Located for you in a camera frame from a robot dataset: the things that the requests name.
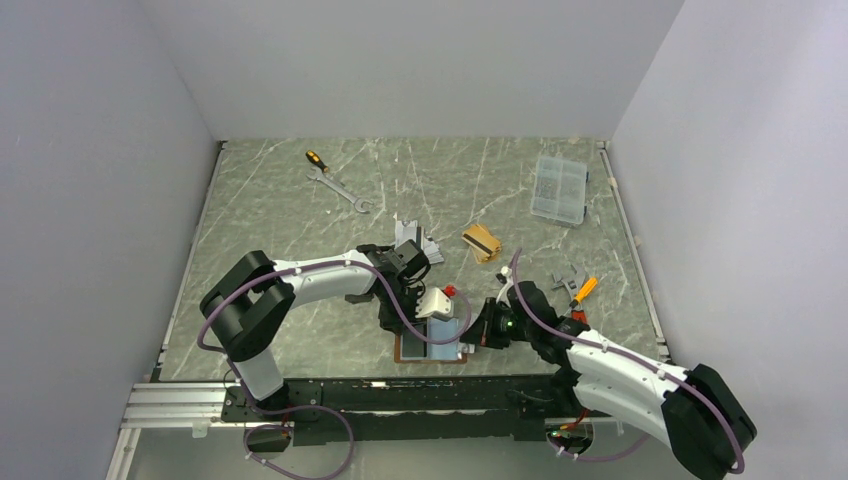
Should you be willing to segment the gold card stack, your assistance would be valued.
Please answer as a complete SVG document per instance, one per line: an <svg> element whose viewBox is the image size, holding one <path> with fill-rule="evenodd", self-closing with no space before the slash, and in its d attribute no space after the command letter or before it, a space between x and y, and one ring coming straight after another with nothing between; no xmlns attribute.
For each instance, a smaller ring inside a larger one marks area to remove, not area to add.
<svg viewBox="0 0 848 480"><path fill-rule="evenodd" d="M471 249L478 264L488 263L501 253L501 241L485 225L472 224L462 233L461 238Z"/></svg>

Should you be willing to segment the brown leather card holder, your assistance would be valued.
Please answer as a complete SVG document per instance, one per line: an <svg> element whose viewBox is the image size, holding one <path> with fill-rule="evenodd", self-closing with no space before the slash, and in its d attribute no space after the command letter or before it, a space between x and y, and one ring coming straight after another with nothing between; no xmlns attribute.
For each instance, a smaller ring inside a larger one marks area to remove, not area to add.
<svg viewBox="0 0 848 480"><path fill-rule="evenodd" d="M461 322L429 318L425 322L414 324L416 330L434 340L446 340L457 334ZM399 364L464 364L468 356L475 352L473 345L455 340L451 343L434 344L424 342L408 329L395 339L394 362Z"/></svg>

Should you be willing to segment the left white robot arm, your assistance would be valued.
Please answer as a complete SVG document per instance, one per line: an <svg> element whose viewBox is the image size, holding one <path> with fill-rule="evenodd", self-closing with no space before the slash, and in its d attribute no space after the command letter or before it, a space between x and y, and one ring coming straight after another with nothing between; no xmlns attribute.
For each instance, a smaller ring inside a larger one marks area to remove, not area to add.
<svg viewBox="0 0 848 480"><path fill-rule="evenodd" d="M380 301L381 328L399 334L411 323L431 263L412 240L364 244L340 255L273 261L245 254L200 301L199 310L247 387L248 407L264 420L287 406L288 387L270 350L285 316L300 306L343 297Z"/></svg>

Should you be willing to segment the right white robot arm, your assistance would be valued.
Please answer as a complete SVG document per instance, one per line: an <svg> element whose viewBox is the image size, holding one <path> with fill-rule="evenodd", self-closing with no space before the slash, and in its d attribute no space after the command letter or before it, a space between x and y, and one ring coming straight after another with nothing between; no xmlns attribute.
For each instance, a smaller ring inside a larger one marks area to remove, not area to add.
<svg viewBox="0 0 848 480"><path fill-rule="evenodd" d="M557 371L550 379L557 411L608 414L666 445L699 479L744 469L757 429L723 377L699 364L687 369L618 345L571 315L561 315L532 281L489 298L461 342L505 349L526 342Z"/></svg>

